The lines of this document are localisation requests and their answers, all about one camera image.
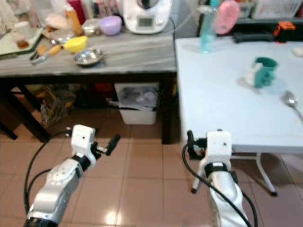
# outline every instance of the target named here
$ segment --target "trash bin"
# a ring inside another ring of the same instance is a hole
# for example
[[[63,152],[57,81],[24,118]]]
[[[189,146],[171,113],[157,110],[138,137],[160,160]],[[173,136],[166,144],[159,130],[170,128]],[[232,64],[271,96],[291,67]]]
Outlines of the trash bin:
[[[125,124],[151,125],[157,121],[159,83],[115,84],[119,111]]]

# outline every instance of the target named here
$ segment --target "yellow bowl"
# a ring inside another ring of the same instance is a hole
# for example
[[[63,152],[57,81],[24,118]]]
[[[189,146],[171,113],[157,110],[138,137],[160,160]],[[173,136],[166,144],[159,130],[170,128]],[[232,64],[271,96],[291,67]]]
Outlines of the yellow bowl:
[[[73,53],[78,53],[86,48],[87,36],[79,36],[68,40],[63,48]]]

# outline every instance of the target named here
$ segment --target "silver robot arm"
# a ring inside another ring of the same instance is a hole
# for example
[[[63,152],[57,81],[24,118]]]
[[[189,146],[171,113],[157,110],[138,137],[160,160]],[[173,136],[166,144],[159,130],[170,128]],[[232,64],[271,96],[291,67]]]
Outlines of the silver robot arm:
[[[72,193],[77,189],[84,171],[92,168],[101,154],[109,156],[120,136],[116,135],[106,148],[94,142],[95,129],[75,125],[71,146],[73,157],[54,167],[47,175],[43,188],[35,197],[27,214],[25,227],[59,226]]]
[[[193,141],[192,132],[188,135],[190,144]],[[198,147],[205,148],[198,170],[198,175],[205,177],[210,184],[222,192],[244,215],[242,206],[243,194],[239,186],[235,183],[232,174],[230,159],[232,157],[232,136],[226,131],[212,131],[207,133],[206,139],[195,141]],[[191,157],[197,159],[197,154],[193,147],[188,148]],[[195,179],[192,193],[196,193],[200,180]],[[209,189],[211,207],[214,216],[214,226],[216,227],[246,227],[246,223],[228,202],[223,199],[213,189]]]

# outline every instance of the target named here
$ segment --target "white wall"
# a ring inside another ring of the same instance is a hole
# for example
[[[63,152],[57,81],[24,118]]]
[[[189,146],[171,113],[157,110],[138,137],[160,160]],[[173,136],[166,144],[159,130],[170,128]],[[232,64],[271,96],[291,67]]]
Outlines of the white wall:
[[[198,0],[172,0],[171,17],[176,26],[181,24],[188,15],[193,13],[198,6]],[[199,14],[195,13],[191,20],[176,32],[176,38],[195,37],[198,26]]]

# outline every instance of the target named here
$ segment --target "gray marble tabletop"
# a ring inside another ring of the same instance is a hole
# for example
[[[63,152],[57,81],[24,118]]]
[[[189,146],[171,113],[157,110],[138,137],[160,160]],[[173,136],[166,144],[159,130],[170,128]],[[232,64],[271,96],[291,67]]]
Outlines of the gray marble tabletop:
[[[48,44],[42,39],[40,43]],[[124,31],[117,36],[90,37],[87,47],[102,46],[106,52],[106,63],[90,68],[81,68],[73,62],[73,54],[61,50],[57,55],[36,66],[30,63],[30,54],[0,61],[0,79],[22,76],[71,75],[83,73],[135,74],[177,71],[173,35],[135,35]]]

